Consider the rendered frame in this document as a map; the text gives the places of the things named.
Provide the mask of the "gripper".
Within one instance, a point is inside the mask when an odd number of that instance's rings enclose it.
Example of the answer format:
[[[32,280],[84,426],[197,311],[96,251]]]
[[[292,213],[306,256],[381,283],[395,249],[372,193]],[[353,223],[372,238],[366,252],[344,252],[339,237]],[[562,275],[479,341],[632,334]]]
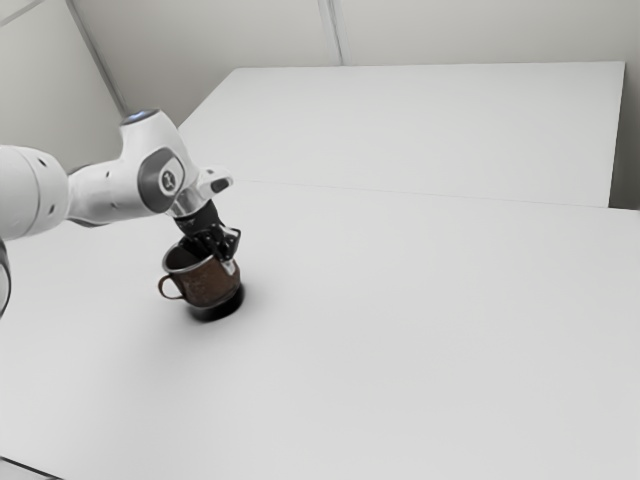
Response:
[[[238,250],[241,231],[227,227],[209,200],[194,214],[175,219],[184,234],[179,245],[188,252],[218,252],[219,261],[228,275],[236,270],[234,256]]]

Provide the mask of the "rusty brown metal mug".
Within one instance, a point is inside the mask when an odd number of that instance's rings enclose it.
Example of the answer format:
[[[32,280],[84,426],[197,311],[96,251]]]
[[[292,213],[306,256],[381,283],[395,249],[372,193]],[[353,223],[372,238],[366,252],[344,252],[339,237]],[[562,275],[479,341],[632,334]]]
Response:
[[[168,300],[184,300],[196,308],[214,308],[228,302],[241,286],[240,268],[234,259],[196,256],[179,244],[162,260],[165,275],[158,291]]]

